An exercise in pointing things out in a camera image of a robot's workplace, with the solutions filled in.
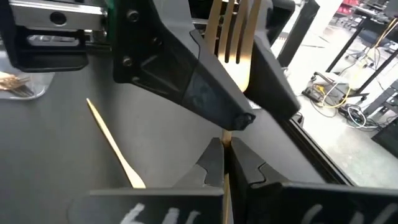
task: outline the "wooden fork handle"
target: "wooden fork handle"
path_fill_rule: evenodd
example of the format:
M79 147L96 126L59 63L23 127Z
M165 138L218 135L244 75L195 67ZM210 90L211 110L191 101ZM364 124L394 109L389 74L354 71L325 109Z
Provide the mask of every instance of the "wooden fork handle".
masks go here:
M94 107L94 105L91 103L91 101L89 99L87 99L87 103L88 103L88 106L90 107L91 112L93 113L93 116L94 116L95 120L98 123L99 128L102 130L102 132L104 133L106 139L110 143L113 151L117 155L117 157L118 157L118 159L119 159L119 161L120 161L120 163L121 163L121 165L122 165L122 167L123 167L128 179L129 179L132 187L144 189L146 187L145 184L144 184L144 181L142 181L142 179L137 174L137 172L134 171L134 169L131 168L131 166L129 165L127 160L124 158L124 156L121 153L118 145L114 141L114 139L113 139L113 137L111 135L111 132L106 127L105 122L103 121L101 115L98 113L98 111L96 110L96 108Z

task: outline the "screw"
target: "screw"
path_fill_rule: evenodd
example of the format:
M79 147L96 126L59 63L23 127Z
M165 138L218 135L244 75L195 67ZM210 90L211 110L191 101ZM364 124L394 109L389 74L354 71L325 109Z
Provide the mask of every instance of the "screw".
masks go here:
M130 9L130 10L128 10L128 12L127 12L127 19L128 19L130 22L137 22L138 19L139 19L139 13L138 13L136 10Z
M158 45L158 46L162 45L162 41L161 41L159 38L157 38L157 37L154 37L154 38L152 39L152 43L153 43L154 45Z
M67 23L67 17L61 12L53 12L50 15L50 21L56 26L64 26Z
M123 57L123 65L126 67L130 67L132 65L132 60L128 56Z
M236 130L243 130L245 127L247 127L249 124L251 124L254 120L254 117L252 117L250 114L242 114L235 118L234 120L234 128Z

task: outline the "yellow cable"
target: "yellow cable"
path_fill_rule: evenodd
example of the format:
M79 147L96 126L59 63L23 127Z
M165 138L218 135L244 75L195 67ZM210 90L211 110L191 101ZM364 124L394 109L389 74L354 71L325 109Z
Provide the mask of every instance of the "yellow cable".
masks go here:
M394 18L394 19L389 23L389 25L387 26L387 29L385 29L385 30L383 31L383 33L380 35L379 40L377 40L377 42L376 42L376 44L374 45L374 47L378 47L379 44L380 44L380 42L381 42L381 40L382 40L383 38L385 38L386 35L387 35L388 33L390 33L390 31L391 31L393 28L395 28L395 26L397 25L397 24L395 23L396 20L397 20L397 18Z
M381 42L381 40L382 40L383 38L385 38L386 35L387 35L388 33L390 33L390 31L391 31L393 28L395 28L395 26L398 24L398 22L396 22L396 20L397 20L397 18L394 18L394 19L389 23L389 25L387 26L387 28L386 28L386 29L383 31L383 33L380 35L379 39L377 40L377 42L376 42L376 44L374 45L373 48L378 47L379 44L380 44L380 42ZM356 79L356 77L358 76L359 72L360 72L362 69L363 69L363 68L359 69L359 71L355 73L353 79ZM325 97L323 97L323 100L322 100L322 107L324 107L324 108L337 108L337 107L343 105L343 104L346 102L346 100L347 100L347 98L348 98L348 95L349 95L349 93L350 93L350 91L351 91L351 86L349 85L349 83L348 83L348 91L347 91L347 93L346 93L346 95L345 95L343 101L341 101L341 102L338 103L337 105L333 105L333 106L327 106L327 105L325 105L325 100L326 100L327 96L331 93L331 91L332 91L334 88L336 88L336 86L337 86L338 84L339 84L339 82L336 83L335 86L332 87L331 90L330 90L327 94L325 94Z

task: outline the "fork tine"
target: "fork tine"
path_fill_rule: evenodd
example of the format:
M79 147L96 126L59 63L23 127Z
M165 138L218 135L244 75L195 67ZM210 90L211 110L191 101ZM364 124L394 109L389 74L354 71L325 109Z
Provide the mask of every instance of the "fork tine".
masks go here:
M25 82L25 81L29 81L30 80L30 77L25 77L25 78L18 78L18 81L20 81L20 82Z
M12 89L12 90L8 90L8 92L10 92L18 97L27 97L27 95L25 93L21 92L20 90Z
M236 16L234 31L232 34L231 47L229 50L229 61L236 62L236 54L238 53L238 43L241 36L243 20L248 10L248 0L242 0L239 5L238 15Z
M27 85L23 85L19 87L19 89L21 89L24 93L26 93L27 96L33 96L35 94Z
M216 37L218 24L220 23L220 11L222 0L214 0L210 9L209 20L205 31L205 42L211 53L214 53L216 47Z
M228 39L229 27L231 26L232 12L234 10L235 0L229 0L226 7L226 13L223 21L223 28L221 30L220 41L218 43L218 59L226 61L226 43Z
M240 61L245 60L250 63L253 50L254 32L256 31L257 18L259 15L261 0L254 0L246 27L244 29Z

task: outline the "wooden utensil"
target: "wooden utensil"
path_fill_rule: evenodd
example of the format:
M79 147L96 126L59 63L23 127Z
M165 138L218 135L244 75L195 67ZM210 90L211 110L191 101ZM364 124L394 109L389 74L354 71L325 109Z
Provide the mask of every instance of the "wooden utensil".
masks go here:
M223 26L221 30L220 40L218 43L218 60L224 66L230 77L235 81L239 89L244 92L249 85L251 54L254 42L254 32L256 31L257 17L261 5L261 0L254 0L250 12L248 13L249 1L242 0L239 3L238 13L234 22L232 34L231 27L233 9L235 0L229 0L225 15L223 18ZM216 38L218 26L220 23L220 10L222 0L214 0L211 6L209 20L205 31L205 42L211 52L216 49ZM221 141L224 149L231 146L232 132L223 130ZM229 175L224 177L224 215L223 223L228 223L228 206L229 206Z
M126 172L126 175L132 185L133 188L141 188L144 189L146 188L144 181L139 177L136 171L131 168L129 163L126 161L126 159L123 157L123 154L121 153L118 145L114 141L111 132L109 129L106 127L104 120L102 119L101 115L98 113L94 105L91 103L91 101L87 98L87 103L88 107L90 107L91 112L93 113L93 116L99 126L99 128L102 130L104 133L106 139L110 143L111 147L113 148L113 151L116 153L117 157L119 158L120 163L122 164L122 167L124 171Z
M35 93L26 86L30 77L16 77L13 74L0 72L0 90L8 91L18 97L31 97Z

